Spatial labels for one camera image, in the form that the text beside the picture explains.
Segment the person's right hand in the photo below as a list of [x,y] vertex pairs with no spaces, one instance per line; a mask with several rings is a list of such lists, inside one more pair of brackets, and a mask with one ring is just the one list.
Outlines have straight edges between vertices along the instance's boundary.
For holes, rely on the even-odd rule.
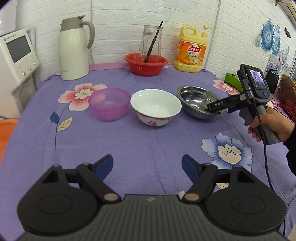
[[[267,108],[266,111],[267,114],[260,116],[261,124],[267,125],[271,130],[277,133],[281,142],[285,142],[292,134],[295,124],[272,108]],[[252,123],[245,122],[244,125],[249,126],[247,132],[251,134],[257,142],[260,142],[261,138],[253,130],[260,125],[258,117],[256,116]]]

